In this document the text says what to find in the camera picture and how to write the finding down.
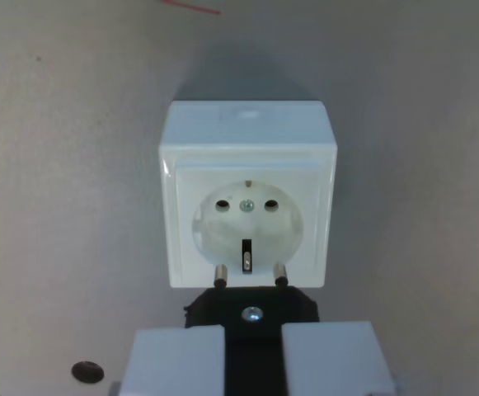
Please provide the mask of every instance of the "metal screw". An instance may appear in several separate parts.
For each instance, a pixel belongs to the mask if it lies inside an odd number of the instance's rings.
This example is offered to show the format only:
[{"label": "metal screw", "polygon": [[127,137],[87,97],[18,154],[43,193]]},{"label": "metal screw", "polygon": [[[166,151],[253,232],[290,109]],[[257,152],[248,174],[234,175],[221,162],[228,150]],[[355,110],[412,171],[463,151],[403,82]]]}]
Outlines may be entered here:
[{"label": "metal screw", "polygon": [[243,319],[247,322],[257,322],[263,318],[263,310],[257,307],[244,308],[241,313]]},{"label": "metal screw", "polygon": [[242,200],[239,209],[243,212],[252,212],[254,210],[254,202],[252,200]]}]

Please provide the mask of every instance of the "electrical socket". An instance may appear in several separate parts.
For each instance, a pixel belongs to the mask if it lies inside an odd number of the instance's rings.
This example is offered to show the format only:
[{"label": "electrical socket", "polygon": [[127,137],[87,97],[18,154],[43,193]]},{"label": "electrical socket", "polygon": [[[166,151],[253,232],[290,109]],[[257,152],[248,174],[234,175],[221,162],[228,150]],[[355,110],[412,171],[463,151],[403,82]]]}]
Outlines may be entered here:
[{"label": "electrical socket", "polygon": [[[319,101],[174,101],[160,143],[172,287],[322,287],[336,141]],[[251,240],[251,273],[242,241]]]}]

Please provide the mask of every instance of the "socket outlet holes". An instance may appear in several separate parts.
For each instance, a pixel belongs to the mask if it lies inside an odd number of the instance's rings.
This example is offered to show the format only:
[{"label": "socket outlet holes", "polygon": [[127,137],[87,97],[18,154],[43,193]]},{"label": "socket outlet holes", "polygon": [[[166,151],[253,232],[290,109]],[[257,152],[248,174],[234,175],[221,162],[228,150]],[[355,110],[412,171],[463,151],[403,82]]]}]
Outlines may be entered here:
[{"label": "socket outlet holes", "polygon": [[215,204],[215,209],[217,209],[219,212],[226,212],[228,209],[230,209],[230,204],[227,200],[218,200]]},{"label": "socket outlet holes", "polygon": [[275,212],[279,208],[279,204],[277,200],[268,200],[265,203],[265,210],[269,212]]},{"label": "socket outlet holes", "polygon": [[[242,200],[239,204],[239,208],[243,212],[252,212],[255,208],[254,202],[252,200]],[[275,212],[278,208],[279,204],[277,200],[268,200],[265,203],[265,210],[268,212]],[[218,212],[226,212],[228,209],[230,209],[230,204],[227,200],[218,200],[215,203],[215,209]]]},{"label": "socket outlet holes", "polygon": [[[261,209],[245,213],[240,207],[245,200],[259,202]],[[298,250],[303,219],[292,196],[278,187],[238,181],[210,191],[200,202],[192,233],[208,265],[225,264],[229,273],[242,274],[242,240],[251,239],[254,273],[271,273],[275,263],[288,262]]]}]

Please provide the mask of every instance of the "white socket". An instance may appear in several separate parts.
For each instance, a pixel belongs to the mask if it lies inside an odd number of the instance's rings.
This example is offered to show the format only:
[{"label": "white socket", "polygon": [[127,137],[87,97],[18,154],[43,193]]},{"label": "white socket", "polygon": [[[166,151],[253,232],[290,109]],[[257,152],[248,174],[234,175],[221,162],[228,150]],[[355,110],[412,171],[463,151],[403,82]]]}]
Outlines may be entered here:
[{"label": "white socket", "polygon": [[[160,145],[173,287],[321,287],[336,141],[318,101],[175,101]],[[252,273],[242,273],[242,240]]]}]

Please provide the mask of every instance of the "black rubber foot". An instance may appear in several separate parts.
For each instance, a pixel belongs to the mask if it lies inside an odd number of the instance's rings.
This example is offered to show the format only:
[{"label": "black rubber foot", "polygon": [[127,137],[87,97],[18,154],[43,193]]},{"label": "black rubber foot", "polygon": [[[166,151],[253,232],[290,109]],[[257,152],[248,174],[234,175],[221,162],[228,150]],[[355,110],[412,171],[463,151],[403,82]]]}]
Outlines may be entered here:
[{"label": "black rubber foot", "polygon": [[71,369],[73,377],[84,384],[96,384],[104,379],[104,369],[92,361],[79,361]]}]

